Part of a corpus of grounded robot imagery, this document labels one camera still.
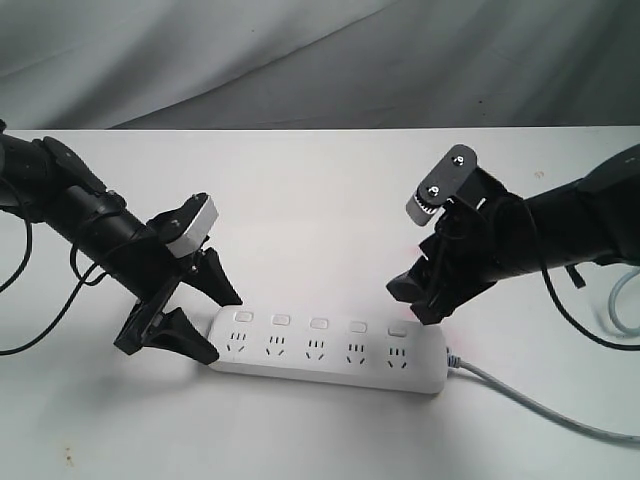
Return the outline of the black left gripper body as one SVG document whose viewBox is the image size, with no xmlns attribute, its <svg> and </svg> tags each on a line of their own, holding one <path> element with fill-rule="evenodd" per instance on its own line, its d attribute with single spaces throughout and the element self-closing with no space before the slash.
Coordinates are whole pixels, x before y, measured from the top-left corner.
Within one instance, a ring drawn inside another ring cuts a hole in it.
<svg viewBox="0 0 640 480">
<path fill-rule="evenodd" d="M 162 241 L 162 230 L 171 212 L 151 219 L 125 246 L 107 257 L 107 270 L 136 297 L 136 304 L 114 340 L 114 345 L 132 355 L 144 348 L 144 334 L 163 311 L 182 283 L 188 285 L 194 257 L 202 250 L 176 258 Z"/>
</svg>

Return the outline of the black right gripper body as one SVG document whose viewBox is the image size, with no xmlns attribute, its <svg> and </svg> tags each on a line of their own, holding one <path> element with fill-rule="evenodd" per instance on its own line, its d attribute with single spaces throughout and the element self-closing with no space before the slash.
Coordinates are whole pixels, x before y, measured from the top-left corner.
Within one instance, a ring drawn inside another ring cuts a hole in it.
<svg viewBox="0 0 640 480">
<path fill-rule="evenodd" d="M 483 197 L 472 207 L 454 198 L 441 208 L 434 233 L 419 245 L 418 292 L 478 295 L 504 278 L 499 220 L 505 199 Z"/>
</svg>

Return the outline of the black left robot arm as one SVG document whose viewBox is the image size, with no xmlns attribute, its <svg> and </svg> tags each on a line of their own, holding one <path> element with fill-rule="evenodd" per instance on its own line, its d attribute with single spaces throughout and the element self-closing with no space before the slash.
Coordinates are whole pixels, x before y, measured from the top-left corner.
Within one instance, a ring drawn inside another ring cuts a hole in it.
<svg viewBox="0 0 640 480">
<path fill-rule="evenodd" d="M 164 308 L 180 284 L 204 293 L 221 307 L 242 300 L 228 280 L 218 253 L 206 247 L 218 218 L 205 192 L 180 207 L 142 222 L 126 201 L 88 168 L 67 145 L 45 136 L 26 141 L 1 136 L 1 209 L 20 218 L 26 235 L 44 223 L 92 260 L 136 298 L 114 344 L 132 355 L 149 347 L 210 365 L 219 352 L 182 309 Z"/>
</svg>

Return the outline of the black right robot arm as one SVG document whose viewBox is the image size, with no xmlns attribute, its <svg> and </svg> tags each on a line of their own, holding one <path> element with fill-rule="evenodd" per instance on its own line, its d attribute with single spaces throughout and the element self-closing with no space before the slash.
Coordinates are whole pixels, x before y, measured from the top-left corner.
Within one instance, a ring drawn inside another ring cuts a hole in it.
<svg viewBox="0 0 640 480">
<path fill-rule="evenodd" d="M 390 280 L 391 296 L 424 325 L 441 322 L 497 282 L 593 262 L 639 263 L 639 148 L 586 176 L 530 198 L 510 192 L 456 144 L 406 206 L 418 226 L 435 223 L 421 256 Z"/>
</svg>

